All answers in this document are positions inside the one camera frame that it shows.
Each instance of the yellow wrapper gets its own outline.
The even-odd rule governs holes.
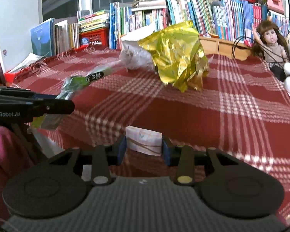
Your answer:
[[[172,84],[181,92],[188,86],[202,90],[202,79],[208,74],[209,66],[192,21],[171,25],[139,40],[138,44],[152,55],[165,85]]]

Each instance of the doll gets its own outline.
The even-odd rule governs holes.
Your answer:
[[[262,21],[257,30],[252,26],[255,43],[252,46],[254,55],[263,57],[270,70],[280,81],[285,80],[283,64],[290,59],[287,42],[279,32],[279,28],[271,21]]]

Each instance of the blanket fringe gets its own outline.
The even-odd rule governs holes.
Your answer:
[[[22,68],[19,72],[19,74],[14,78],[13,83],[17,84],[19,82],[21,82],[21,80],[28,78],[29,76],[35,74],[36,72],[38,72],[40,70],[40,68],[47,66],[51,61],[54,60],[61,60],[64,57],[68,57],[70,55],[76,54],[78,52],[83,52],[83,51],[87,51],[87,50],[104,50],[104,49],[108,49],[107,46],[103,46],[103,45],[94,45],[94,44],[89,44],[85,49],[83,50],[78,50],[78,49],[70,49],[67,50],[63,53],[60,53],[56,56],[51,56],[51,57],[47,57],[45,59],[43,59],[42,61],[37,61],[35,63],[30,64],[28,67],[26,68]]]

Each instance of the wooden cabinet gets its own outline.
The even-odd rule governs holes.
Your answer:
[[[232,57],[232,46],[234,42],[222,40],[219,38],[208,38],[200,36],[201,44],[205,54],[220,54],[225,55],[229,58]],[[238,44],[237,46],[241,49],[236,48],[234,55],[235,58],[240,60],[246,60],[246,58],[251,54],[250,49],[244,44]]]

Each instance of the black circular disc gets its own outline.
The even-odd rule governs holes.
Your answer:
[[[210,208],[234,218],[273,214],[284,199],[278,180],[250,166],[223,166],[201,182],[199,190]]]
[[[10,179],[2,197],[18,216],[43,219],[65,214],[82,203],[86,184],[71,169],[47,165],[33,167]]]

